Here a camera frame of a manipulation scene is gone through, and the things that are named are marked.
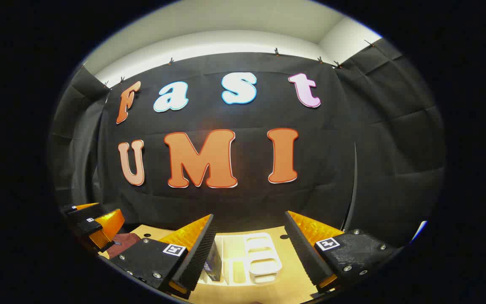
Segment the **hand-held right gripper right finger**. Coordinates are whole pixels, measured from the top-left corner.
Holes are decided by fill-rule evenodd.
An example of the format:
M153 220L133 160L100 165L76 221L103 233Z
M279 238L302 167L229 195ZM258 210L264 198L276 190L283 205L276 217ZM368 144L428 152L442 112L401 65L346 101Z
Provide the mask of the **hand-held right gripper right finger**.
M319 293L351 288L397 256L397 247L361 229L344 232L290 210L285 231Z

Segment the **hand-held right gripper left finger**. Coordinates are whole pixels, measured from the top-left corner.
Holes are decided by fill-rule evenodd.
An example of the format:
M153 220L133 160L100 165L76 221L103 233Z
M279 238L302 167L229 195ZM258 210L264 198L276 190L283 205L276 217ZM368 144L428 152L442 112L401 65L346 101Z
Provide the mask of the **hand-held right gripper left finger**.
M160 240L144 237L110 262L159 292L188 299L197 286L216 233L214 215L210 214Z

